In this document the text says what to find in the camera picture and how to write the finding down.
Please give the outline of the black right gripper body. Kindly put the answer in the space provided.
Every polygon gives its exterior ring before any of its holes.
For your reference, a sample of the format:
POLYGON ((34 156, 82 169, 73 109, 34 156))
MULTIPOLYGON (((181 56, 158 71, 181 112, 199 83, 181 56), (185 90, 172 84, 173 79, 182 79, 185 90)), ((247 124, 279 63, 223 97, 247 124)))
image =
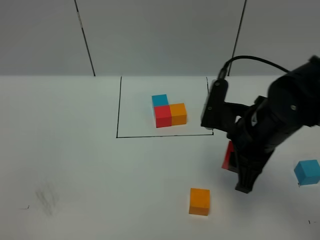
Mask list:
POLYGON ((281 120, 272 111, 270 101, 258 96, 254 105, 236 122, 235 132, 228 133, 234 153, 238 150, 245 155, 259 156, 262 168, 275 148, 302 127, 295 120, 281 120))

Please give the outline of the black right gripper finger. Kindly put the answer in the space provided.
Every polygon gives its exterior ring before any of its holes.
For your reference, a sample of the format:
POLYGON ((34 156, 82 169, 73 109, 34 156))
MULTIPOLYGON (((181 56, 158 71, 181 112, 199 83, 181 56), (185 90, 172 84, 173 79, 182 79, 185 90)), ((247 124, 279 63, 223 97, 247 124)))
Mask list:
POLYGON ((235 150, 238 182, 235 189, 248 194, 253 190, 254 183, 263 169, 263 161, 259 156, 244 154, 235 150))
POLYGON ((234 173, 238 173, 237 159, 233 151, 229 153, 228 170, 234 173))

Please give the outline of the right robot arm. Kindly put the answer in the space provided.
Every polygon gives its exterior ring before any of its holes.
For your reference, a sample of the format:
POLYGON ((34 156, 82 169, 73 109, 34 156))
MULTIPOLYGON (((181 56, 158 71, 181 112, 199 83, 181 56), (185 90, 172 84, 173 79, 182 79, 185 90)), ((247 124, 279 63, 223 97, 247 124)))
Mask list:
POLYGON ((227 137, 234 149, 238 182, 250 193, 275 149, 301 127, 320 124, 320 58, 272 82, 267 97, 259 96, 227 137))

